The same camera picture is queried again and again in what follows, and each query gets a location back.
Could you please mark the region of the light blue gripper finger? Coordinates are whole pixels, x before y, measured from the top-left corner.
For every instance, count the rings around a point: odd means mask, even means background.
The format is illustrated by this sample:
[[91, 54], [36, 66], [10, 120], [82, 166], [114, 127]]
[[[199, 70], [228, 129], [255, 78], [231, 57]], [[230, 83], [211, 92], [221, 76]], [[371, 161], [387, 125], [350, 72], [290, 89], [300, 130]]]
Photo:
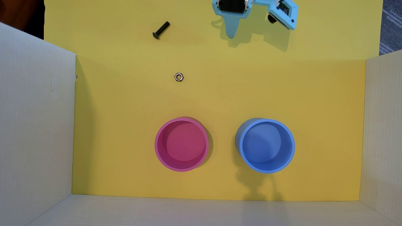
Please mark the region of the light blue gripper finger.
[[224, 17], [225, 33], [229, 39], [233, 39], [237, 34], [241, 17]]

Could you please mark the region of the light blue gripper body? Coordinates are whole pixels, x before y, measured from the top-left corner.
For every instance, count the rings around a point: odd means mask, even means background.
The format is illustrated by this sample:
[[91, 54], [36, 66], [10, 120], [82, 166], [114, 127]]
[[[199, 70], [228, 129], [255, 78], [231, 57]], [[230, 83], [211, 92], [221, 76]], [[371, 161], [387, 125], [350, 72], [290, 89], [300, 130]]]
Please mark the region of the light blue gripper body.
[[214, 13], [222, 17], [247, 18], [252, 6], [253, 0], [212, 0]]

